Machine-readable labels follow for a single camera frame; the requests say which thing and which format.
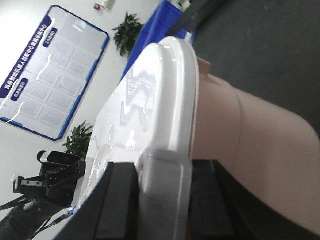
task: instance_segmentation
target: blue container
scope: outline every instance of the blue container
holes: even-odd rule
[[[143,26],[139,37],[134,45],[128,63],[125,67],[122,78],[127,74],[131,66],[140,56],[142,50],[151,43],[159,43],[164,39],[165,33],[181,16],[182,11],[176,8],[167,0],[163,0],[156,11],[153,13],[149,21]],[[184,39],[187,31],[182,29],[177,35],[177,38]]]

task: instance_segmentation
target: green plant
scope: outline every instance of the green plant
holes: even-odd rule
[[[87,151],[92,135],[92,131],[90,131],[93,126],[88,126],[89,124],[84,121],[79,126],[75,127],[71,133],[71,137],[67,137],[66,143],[62,146],[66,146],[67,154],[77,155],[82,159],[86,159]]]
[[[124,55],[130,55],[133,50],[141,28],[143,25],[139,22],[137,14],[125,14],[125,20],[118,27],[112,29],[116,31],[114,35],[114,42],[116,49],[120,50],[121,57]]]

